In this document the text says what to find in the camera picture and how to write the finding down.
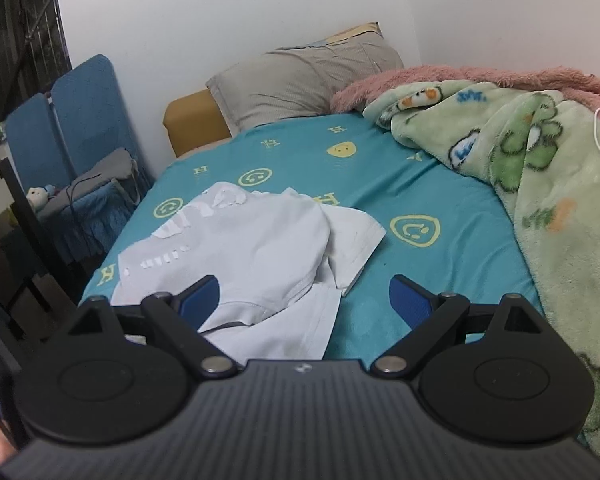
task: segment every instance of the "white garment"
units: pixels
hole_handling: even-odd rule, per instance
[[[120,253],[111,304],[177,294],[212,274],[220,301],[200,327],[209,341],[239,362],[319,359],[340,295],[384,234],[362,211],[321,205],[291,188],[248,193],[219,182]]]

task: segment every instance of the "mattress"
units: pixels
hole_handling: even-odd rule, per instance
[[[364,210],[387,230],[342,298],[325,358],[368,365],[410,331],[389,303],[394,274],[474,303],[497,303],[503,294],[518,292],[541,310],[493,189],[401,146],[359,114],[283,120],[174,162],[138,206],[84,297],[111,297],[118,254],[218,181],[248,191],[293,187],[323,203]]]

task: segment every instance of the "triangular cutout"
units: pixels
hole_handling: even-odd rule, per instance
[[[520,306],[511,307],[504,330],[508,332],[526,332],[529,334],[539,334],[541,332],[525,309]]]
[[[100,316],[95,309],[89,310],[82,319],[71,329],[69,335],[85,335],[102,333]]]

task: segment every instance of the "window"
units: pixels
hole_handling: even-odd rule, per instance
[[[58,0],[0,0],[0,122],[69,70]]]

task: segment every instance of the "pink fluffy blanket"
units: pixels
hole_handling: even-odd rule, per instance
[[[503,88],[520,90],[559,90],[565,99],[577,101],[591,111],[600,107],[600,77],[585,75],[581,70],[559,66],[538,72],[512,72],[494,68],[447,65],[421,65],[381,74],[356,81],[331,99],[331,113],[343,113],[368,105],[380,94],[408,83],[418,81],[445,81],[468,79],[475,82],[491,82]]]

